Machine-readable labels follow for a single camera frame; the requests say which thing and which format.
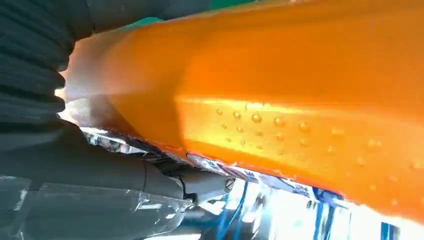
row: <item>clear plastic sheet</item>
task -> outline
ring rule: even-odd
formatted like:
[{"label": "clear plastic sheet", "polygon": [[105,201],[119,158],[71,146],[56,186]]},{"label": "clear plastic sheet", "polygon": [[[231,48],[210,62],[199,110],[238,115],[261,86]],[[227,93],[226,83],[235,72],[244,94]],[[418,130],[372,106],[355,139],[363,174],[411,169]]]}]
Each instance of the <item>clear plastic sheet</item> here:
[{"label": "clear plastic sheet", "polygon": [[2,240],[136,240],[177,228],[190,201],[0,176]]}]

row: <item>gray plastic part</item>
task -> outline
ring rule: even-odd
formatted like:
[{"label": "gray plastic part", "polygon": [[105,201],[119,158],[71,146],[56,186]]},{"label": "gray plastic part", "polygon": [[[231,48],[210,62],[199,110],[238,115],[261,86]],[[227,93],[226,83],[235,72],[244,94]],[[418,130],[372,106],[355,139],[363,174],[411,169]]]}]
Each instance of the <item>gray plastic part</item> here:
[{"label": "gray plastic part", "polygon": [[192,169],[183,173],[181,181],[184,184],[185,193],[196,194],[197,202],[201,203],[228,194],[235,179],[209,171]]}]

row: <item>white light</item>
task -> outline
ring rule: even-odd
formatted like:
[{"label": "white light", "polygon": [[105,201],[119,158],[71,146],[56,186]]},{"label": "white light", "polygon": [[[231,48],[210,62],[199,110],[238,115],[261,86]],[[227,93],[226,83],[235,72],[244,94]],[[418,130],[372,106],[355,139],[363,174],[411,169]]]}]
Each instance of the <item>white light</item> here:
[{"label": "white light", "polygon": [[166,216],[165,218],[166,219],[173,219],[175,217],[175,213],[171,213],[171,214],[168,214],[168,216]]},{"label": "white light", "polygon": [[98,129],[94,127],[80,127],[81,131],[88,133],[88,134],[107,134],[108,131],[103,129]]},{"label": "white light", "polygon": [[210,204],[209,202],[202,202],[199,204],[199,207],[217,216],[223,211],[222,207],[216,207],[214,204]]},{"label": "white light", "polygon": [[173,236],[152,236],[146,238],[146,240],[199,240],[201,234],[185,234],[185,235],[173,235]]},{"label": "white light", "polygon": [[148,205],[141,205],[137,207],[137,209],[160,209],[162,208],[162,204],[148,204]]}]

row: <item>orange plastic panel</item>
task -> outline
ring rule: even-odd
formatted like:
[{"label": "orange plastic panel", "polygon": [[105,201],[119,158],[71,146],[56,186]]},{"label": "orange plastic panel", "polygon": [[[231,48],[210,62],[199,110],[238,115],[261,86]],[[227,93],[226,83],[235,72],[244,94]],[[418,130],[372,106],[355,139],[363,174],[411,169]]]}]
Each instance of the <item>orange plastic panel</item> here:
[{"label": "orange plastic panel", "polygon": [[282,1],[82,41],[68,110],[424,223],[424,1]]}]

